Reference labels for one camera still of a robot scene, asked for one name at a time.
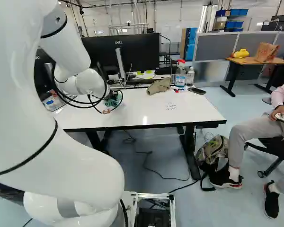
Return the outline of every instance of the plastic bottle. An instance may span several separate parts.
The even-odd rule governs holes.
[[[194,84],[194,78],[195,78],[194,67],[190,67],[190,70],[187,73],[186,83],[188,85],[193,85]]]
[[[49,111],[54,111],[56,109],[56,103],[54,100],[49,100],[46,102],[45,107]]]
[[[178,69],[176,71],[176,82],[175,85],[180,88],[184,88],[186,82],[186,74],[184,72],[185,61],[182,59],[178,60]]]

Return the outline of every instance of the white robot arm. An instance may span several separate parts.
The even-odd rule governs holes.
[[[54,78],[58,88],[71,95],[93,93],[101,98],[106,84],[95,70],[89,69],[90,58],[74,24],[68,21],[59,4],[52,5],[52,2],[57,1],[42,1],[44,25],[40,46],[57,63]]]
[[[69,137],[34,88],[40,45],[57,62],[55,78],[67,80],[58,83],[65,92],[105,91],[63,18],[57,0],[0,0],[0,183],[26,191],[27,212],[48,225],[108,227],[124,191],[122,168]]]

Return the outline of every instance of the chair wheel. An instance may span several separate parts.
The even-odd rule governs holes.
[[[257,172],[257,175],[258,175],[260,178],[265,178],[265,177],[266,177],[263,171],[258,171],[258,172]]]

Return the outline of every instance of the smartphone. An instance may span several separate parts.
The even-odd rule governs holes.
[[[190,87],[190,88],[188,88],[188,90],[189,90],[190,92],[194,92],[194,93],[197,93],[197,94],[199,94],[199,95],[204,95],[204,94],[206,93],[206,91],[203,91],[203,90],[201,90],[201,89],[197,89],[197,88],[195,88],[195,87]]]

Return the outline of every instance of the white sock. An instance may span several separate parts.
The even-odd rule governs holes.
[[[268,186],[268,189],[270,190],[270,192],[276,192],[278,194],[281,194],[281,192],[277,189],[275,183],[271,184]]]
[[[229,178],[232,179],[235,182],[238,182],[239,181],[240,170],[239,169],[235,169],[234,167],[229,166],[228,171],[231,174],[229,176]]]

